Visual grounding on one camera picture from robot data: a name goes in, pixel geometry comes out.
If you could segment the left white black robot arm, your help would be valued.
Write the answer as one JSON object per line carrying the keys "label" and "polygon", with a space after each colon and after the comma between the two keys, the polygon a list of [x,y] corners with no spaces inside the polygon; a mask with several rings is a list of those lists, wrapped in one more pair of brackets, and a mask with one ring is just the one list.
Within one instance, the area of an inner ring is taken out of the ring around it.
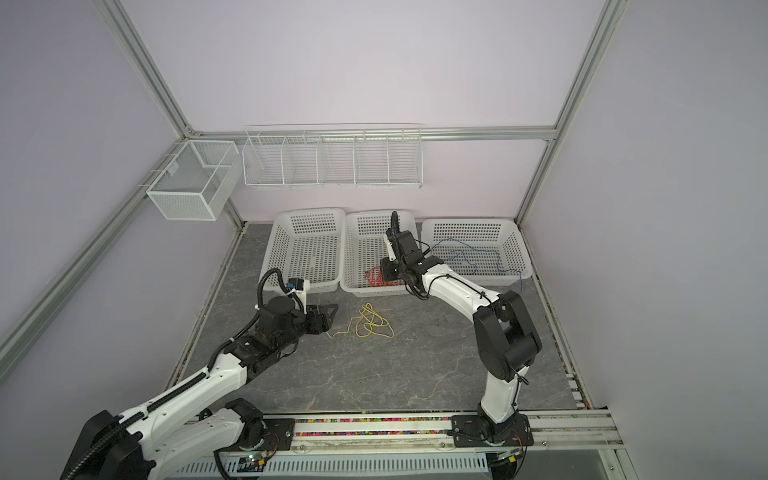
{"label": "left white black robot arm", "polygon": [[264,414],[238,398],[210,416],[192,418],[294,353],[304,335],[330,330],[338,305],[304,305],[274,297],[217,347],[208,363],[158,396],[123,411],[103,410],[83,426],[64,479],[164,479],[207,453],[229,447],[276,452],[279,434]]}

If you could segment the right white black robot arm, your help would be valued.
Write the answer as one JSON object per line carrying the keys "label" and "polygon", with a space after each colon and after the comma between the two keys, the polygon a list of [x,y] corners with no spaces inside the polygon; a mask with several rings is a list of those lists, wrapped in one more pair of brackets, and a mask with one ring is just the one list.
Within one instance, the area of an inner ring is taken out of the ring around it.
{"label": "right white black robot arm", "polygon": [[442,300],[473,326],[478,356],[487,371],[485,390],[477,415],[468,424],[455,421],[454,439],[492,446],[532,445],[530,422],[518,408],[518,396],[529,383],[528,370],[542,341],[522,297],[462,277],[422,251],[412,233],[396,223],[387,229],[386,241],[387,256],[380,261],[383,280],[403,282],[406,291],[422,301]]}

